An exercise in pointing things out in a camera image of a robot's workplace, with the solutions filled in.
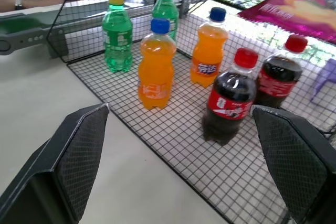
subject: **yellow bottle cap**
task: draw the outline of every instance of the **yellow bottle cap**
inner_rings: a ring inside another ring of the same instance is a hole
[[[125,0],[110,0],[110,5],[123,5]]]

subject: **blue bottle cap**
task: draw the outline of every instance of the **blue bottle cap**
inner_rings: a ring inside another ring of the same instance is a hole
[[[210,19],[215,22],[223,22],[226,16],[226,11],[220,7],[213,7],[210,12]]]
[[[170,21],[165,18],[154,18],[151,22],[151,30],[156,34],[169,33]]]

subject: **soda bottle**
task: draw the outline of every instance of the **soda bottle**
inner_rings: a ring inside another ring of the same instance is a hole
[[[257,77],[257,97],[255,104],[278,108],[299,81],[302,68],[295,62],[307,46],[307,39],[290,35],[284,50],[268,57]]]
[[[103,18],[105,61],[112,72],[128,71],[132,66],[132,22],[124,10],[124,0],[110,0]]]
[[[169,25],[168,19],[152,19],[153,33],[147,35],[140,45],[143,59],[138,70],[138,94],[148,110],[156,106],[164,108],[170,98],[174,77],[172,59],[176,45],[169,36]]]
[[[224,9],[212,8],[210,21],[198,29],[199,40],[193,52],[191,81],[205,88],[214,82],[223,60],[223,44],[228,39],[228,32],[223,27],[225,15]]]
[[[178,11],[173,0],[157,0],[153,10],[153,18],[166,18],[170,21],[170,37],[174,41],[179,24]]]
[[[256,52],[239,48],[234,64],[216,77],[202,119],[205,141],[217,141],[223,146],[237,134],[256,97],[250,73],[257,60]]]

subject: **cola bottle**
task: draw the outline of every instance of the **cola bottle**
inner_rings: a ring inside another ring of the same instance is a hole
[[[234,64],[216,77],[202,119],[205,141],[217,141],[223,146],[237,134],[256,97],[250,73],[257,60],[256,52],[239,48]]]
[[[254,104],[279,108],[299,81],[302,68],[295,61],[305,47],[307,39],[299,35],[290,35],[284,50],[268,57],[257,77],[257,96]]]

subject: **table surface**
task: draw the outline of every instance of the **table surface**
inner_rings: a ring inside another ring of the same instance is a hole
[[[38,45],[0,56],[0,193],[66,115],[100,101]],[[113,114],[81,224],[226,223]]]

